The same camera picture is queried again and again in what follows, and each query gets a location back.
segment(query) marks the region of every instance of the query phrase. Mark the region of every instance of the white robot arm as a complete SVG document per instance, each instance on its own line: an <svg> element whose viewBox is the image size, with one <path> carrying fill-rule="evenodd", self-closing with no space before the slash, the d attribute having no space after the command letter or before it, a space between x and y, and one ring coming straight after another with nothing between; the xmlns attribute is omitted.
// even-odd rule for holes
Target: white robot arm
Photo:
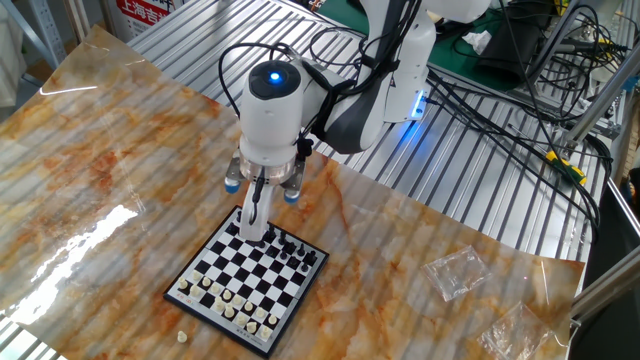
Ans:
<svg viewBox="0 0 640 360"><path fill-rule="evenodd" d="M225 185L233 193L249 180L240 236L260 241L276 186L295 203L304 175L298 143L301 129L342 154L370 147L384 120L416 117L414 104L427 89L427 61L435 25L427 9L470 22L490 0L361 0L369 19L369 39L357 81L348 82L313 60L267 61L255 66L242 94L242 136Z"/></svg>

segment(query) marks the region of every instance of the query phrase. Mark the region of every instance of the red sign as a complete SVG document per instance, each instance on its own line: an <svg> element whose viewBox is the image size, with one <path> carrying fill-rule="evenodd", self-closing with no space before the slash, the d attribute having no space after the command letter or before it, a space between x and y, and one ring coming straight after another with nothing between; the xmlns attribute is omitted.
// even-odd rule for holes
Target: red sign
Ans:
<svg viewBox="0 0 640 360"><path fill-rule="evenodd" d="M116 0L122 13L147 25L155 25L169 15L166 9L149 4L144 0Z"/></svg>

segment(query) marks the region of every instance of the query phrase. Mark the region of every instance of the marble surface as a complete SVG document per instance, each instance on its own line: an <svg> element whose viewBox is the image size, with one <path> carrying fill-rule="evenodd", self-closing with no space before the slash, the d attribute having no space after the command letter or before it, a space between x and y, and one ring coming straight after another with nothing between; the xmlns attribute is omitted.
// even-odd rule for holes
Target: marble surface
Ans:
<svg viewBox="0 0 640 360"><path fill-rule="evenodd" d="M0 310L69 359L257 359L162 298L242 202L223 184L239 135L232 111L94 29L0 126ZM273 359L489 359L476 338L519 302L554 330L533 358L564 359L581 263L318 154L271 219L331 254ZM493 275L446 303L419 268L468 245Z"/></svg>

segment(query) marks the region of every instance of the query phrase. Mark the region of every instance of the chessboard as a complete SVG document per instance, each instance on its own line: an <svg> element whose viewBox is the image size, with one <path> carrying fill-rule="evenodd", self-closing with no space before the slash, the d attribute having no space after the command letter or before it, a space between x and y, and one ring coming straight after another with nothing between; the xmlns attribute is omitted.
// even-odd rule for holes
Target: chessboard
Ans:
<svg viewBox="0 0 640 360"><path fill-rule="evenodd" d="M273 224L261 241L239 236L236 206L164 298L269 357L329 254Z"/></svg>

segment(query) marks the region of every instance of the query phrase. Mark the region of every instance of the plastic bag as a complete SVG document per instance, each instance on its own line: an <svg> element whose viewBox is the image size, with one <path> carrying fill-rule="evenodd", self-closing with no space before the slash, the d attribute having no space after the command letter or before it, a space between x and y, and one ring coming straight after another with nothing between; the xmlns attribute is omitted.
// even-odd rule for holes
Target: plastic bag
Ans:
<svg viewBox="0 0 640 360"><path fill-rule="evenodd" d="M478 342L498 360L527 360L552 335L529 308L518 303L480 335Z"/></svg>
<svg viewBox="0 0 640 360"><path fill-rule="evenodd" d="M444 301L455 299L486 281L491 272L472 246L422 266Z"/></svg>

